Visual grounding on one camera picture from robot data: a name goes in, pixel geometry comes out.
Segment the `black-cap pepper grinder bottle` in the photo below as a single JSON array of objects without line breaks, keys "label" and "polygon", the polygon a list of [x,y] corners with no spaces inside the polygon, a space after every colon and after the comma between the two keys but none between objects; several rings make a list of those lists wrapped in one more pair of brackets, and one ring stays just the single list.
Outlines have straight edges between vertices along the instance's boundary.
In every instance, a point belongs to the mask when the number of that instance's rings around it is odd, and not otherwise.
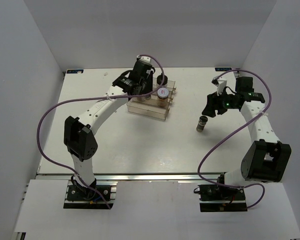
[{"label": "black-cap pepper grinder bottle", "polygon": [[207,122],[208,122],[208,118],[206,116],[204,115],[200,116],[198,120],[198,124],[196,126],[196,131],[201,133],[204,130]]}]

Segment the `white granule shaker bottle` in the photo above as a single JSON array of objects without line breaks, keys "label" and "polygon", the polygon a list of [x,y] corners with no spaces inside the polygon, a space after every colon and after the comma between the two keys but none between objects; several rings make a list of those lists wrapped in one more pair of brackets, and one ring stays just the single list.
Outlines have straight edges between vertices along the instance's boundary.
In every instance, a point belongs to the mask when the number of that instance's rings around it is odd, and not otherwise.
[{"label": "white granule shaker bottle", "polygon": [[168,77],[166,75],[158,75],[156,78],[156,87],[161,86],[162,88],[166,88],[168,85]]}]

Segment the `white-lid brown sauce jar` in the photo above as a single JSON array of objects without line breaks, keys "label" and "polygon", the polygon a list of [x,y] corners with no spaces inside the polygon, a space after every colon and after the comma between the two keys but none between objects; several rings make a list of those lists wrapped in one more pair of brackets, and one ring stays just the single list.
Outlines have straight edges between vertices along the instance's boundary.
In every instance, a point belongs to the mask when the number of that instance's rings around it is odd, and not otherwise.
[{"label": "white-lid brown sauce jar", "polygon": [[168,103],[169,98],[169,91],[165,87],[161,87],[157,90],[157,98],[158,98],[158,105],[164,108]]}]

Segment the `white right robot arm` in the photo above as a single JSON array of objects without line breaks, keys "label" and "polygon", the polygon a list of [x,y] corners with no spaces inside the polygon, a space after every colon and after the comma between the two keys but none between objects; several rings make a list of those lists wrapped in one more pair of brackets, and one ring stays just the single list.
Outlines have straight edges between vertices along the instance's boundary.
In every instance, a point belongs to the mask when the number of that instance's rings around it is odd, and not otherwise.
[{"label": "white right robot arm", "polygon": [[283,178],[292,153],[289,144],[282,143],[275,134],[268,116],[264,112],[266,101],[255,92],[252,77],[238,77],[235,90],[227,93],[227,80],[215,77],[212,83],[216,92],[207,96],[202,111],[205,117],[214,118],[227,110],[239,110],[248,124],[251,146],[243,157],[240,167],[227,172],[215,188],[216,195],[226,200],[234,193],[234,186],[243,187],[252,183],[277,183]]}]

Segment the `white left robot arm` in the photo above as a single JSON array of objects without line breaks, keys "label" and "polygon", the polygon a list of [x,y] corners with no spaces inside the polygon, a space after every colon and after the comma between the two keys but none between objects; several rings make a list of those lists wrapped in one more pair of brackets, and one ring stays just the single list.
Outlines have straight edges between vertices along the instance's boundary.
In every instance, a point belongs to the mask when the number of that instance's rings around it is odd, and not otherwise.
[{"label": "white left robot arm", "polygon": [[70,153],[80,185],[78,193],[89,200],[95,196],[96,179],[93,173],[92,157],[98,149],[95,135],[101,125],[132,96],[148,95],[153,90],[153,66],[149,57],[142,56],[133,69],[125,71],[105,93],[104,100],[77,117],[69,116],[64,122],[64,144]]}]

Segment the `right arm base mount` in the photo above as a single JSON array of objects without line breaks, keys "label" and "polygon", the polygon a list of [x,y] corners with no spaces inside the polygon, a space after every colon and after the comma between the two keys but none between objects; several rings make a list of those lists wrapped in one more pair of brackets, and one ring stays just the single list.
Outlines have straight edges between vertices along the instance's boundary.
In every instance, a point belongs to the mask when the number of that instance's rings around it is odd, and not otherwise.
[{"label": "right arm base mount", "polygon": [[204,213],[247,212],[244,191],[215,184],[198,185],[193,193],[199,195],[200,211]]}]

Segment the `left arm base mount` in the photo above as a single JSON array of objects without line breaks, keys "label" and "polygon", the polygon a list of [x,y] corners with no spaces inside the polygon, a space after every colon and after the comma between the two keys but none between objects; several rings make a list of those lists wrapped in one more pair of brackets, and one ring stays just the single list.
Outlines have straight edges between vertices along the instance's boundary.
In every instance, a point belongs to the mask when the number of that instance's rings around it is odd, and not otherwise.
[{"label": "left arm base mount", "polygon": [[95,180],[90,187],[81,186],[72,176],[66,188],[63,208],[81,210],[110,210],[116,198],[116,185],[97,184]]}]

